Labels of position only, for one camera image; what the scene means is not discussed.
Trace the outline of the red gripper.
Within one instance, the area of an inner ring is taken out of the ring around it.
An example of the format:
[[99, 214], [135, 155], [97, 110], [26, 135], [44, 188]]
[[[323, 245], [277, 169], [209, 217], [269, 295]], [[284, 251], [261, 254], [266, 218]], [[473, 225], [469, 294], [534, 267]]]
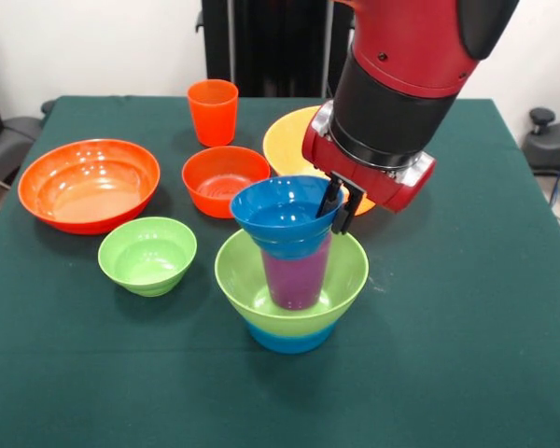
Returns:
[[363, 199], [393, 213], [406, 208], [431, 178], [436, 160], [421, 152], [412, 164], [401, 169], [372, 167], [354, 159], [341, 149], [330, 133], [333, 102], [326, 101], [310, 120], [301, 147], [302, 156], [326, 175], [336, 173], [356, 184], [343, 203], [343, 182], [332, 177], [317, 208], [316, 218], [334, 218], [331, 231], [346, 234]]

